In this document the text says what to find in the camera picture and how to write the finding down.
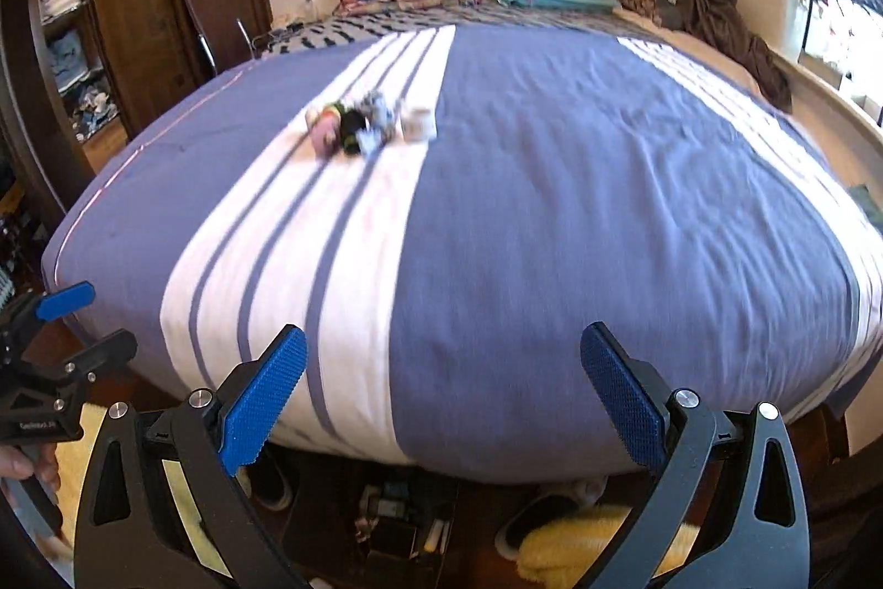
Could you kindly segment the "left hand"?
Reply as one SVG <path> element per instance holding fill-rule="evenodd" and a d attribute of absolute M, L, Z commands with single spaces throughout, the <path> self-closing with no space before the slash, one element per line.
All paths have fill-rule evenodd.
<path fill-rule="evenodd" d="M 61 479 L 58 472 L 57 446 L 54 443 L 39 447 L 38 457 L 29 458 L 12 445 L 0 447 L 0 477 L 2 477 L 3 494 L 11 507 L 16 507 L 15 498 L 8 489 L 9 481 L 24 481 L 37 475 L 53 492 L 60 489 Z"/>

